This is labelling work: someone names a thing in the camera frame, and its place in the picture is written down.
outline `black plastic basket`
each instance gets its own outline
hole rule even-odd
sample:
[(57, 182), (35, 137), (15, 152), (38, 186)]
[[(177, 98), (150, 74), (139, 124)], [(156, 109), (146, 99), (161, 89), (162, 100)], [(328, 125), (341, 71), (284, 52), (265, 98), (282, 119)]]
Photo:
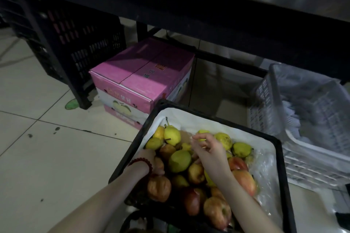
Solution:
[[(134, 154), (138, 150), (140, 143), (144, 136), (147, 134), (149, 128), (151, 127), (153, 120), (158, 115), (158, 113), (166, 108), (176, 108), (179, 110), (186, 111), (188, 113), (191, 113), (195, 116), (199, 116), (208, 120), (219, 122), (220, 124), (227, 125), (229, 127), (233, 127), (236, 129), (240, 129), (242, 131), (245, 131), (247, 133), (256, 135), (258, 137), (264, 138), (271, 143), (273, 143), (275, 149), (276, 149), (276, 162), (277, 162), (277, 171), (278, 171), (278, 178), (279, 178), (279, 186), (280, 186), (280, 196), (281, 196), (281, 207), (283, 212), (283, 231), (286, 233), (296, 233), (296, 226), (294, 221), (294, 213), (293, 213), (293, 207), (291, 204), (291, 196), (289, 194), (289, 187), (288, 187), (288, 181), (287, 181), (287, 174), (286, 174), (286, 168), (284, 165), (284, 159), (283, 159), (283, 151), (282, 151), (282, 145), (281, 142), (270, 135), (255, 131), (253, 129), (247, 128), (242, 125), (235, 124), (230, 121), (226, 121), (220, 118), (216, 117), (209, 117), (203, 113), (194, 111), (189, 109), (188, 107), (170, 102), (168, 100), (160, 100), (155, 108), (151, 111), (151, 114), (148, 116), (146, 122), (143, 124), (141, 130), (135, 137), (134, 141), (131, 143), (129, 149), (127, 150), (125, 156), (120, 161), (119, 165), (113, 172), (111, 178), (109, 179), (108, 183), (111, 183), (113, 180), (115, 180), (122, 172), (123, 169), (128, 165), (130, 160), (133, 158)], [(216, 229), (213, 229), (211, 226), (206, 224), (203, 219), (199, 217), (190, 217), (185, 212), (179, 209), (175, 209), (167, 205), (166, 203), (160, 203), (155, 202), (152, 200), (144, 201), (134, 201), (133, 199), (130, 199), (128, 197), (125, 201), (126, 204), (132, 204), (136, 208), (139, 208), (141, 210), (147, 209), (147, 213), (152, 214), (154, 217), (159, 218), (171, 225), (176, 226), (177, 228), (184, 229), (186, 231), (197, 231), (200, 232), (219, 232)]]
[(46, 73), (90, 107), (89, 70), (126, 48), (119, 17), (63, 0), (0, 0), (0, 10)]

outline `floor stain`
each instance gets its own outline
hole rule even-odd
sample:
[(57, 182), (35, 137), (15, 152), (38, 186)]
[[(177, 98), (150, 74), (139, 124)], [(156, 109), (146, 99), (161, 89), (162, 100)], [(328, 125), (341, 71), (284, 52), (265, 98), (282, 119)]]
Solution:
[(64, 108), (66, 110), (74, 110), (78, 107), (79, 107), (79, 103), (78, 103), (77, 99), (72, 99), (65, 105)]

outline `white plastic basket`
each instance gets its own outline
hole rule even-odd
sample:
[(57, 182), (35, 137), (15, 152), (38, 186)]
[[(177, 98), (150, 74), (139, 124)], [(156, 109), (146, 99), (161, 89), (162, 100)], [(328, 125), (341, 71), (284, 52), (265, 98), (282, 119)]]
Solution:
[[(286, 108), (289, 101), (299, 108)], [(282, 141), (289, 179), (311, 188), (350, 183), (350, 97), (336, 80), (284, 64), (271, 65), (252, 93), (248, 123)]]

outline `bracelet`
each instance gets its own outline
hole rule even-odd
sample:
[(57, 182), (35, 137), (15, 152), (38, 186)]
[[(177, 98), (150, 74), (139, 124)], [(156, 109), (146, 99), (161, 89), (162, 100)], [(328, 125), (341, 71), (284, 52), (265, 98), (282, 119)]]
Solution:
[(149, 167), (148, 174), (152, 173), (152, 170), (153, 170), (152, 164), (151, 164), (151, 162), (149, 162), (149, 160), (145, 159), (144, 157), (138, 157), (137, 159), (134, 159), (134, 160), (130, 161), (128, 166), (132, 165), (135, 162), (139, 162), (139, 161), (146, 162), (148, 167)]

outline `box flap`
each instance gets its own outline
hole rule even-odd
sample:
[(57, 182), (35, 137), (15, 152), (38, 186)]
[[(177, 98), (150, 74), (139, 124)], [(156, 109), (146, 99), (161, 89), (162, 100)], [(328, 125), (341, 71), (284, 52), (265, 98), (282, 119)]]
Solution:
[(122, 81), (121, 85), (155, 100), (177, 79), (193, 57), (194, 53), (168, 46), (159, 56)]
[(158, 56), (167, 46), (161, 41), (148, 38), (92, 68), (91, 71), (120, 84)]

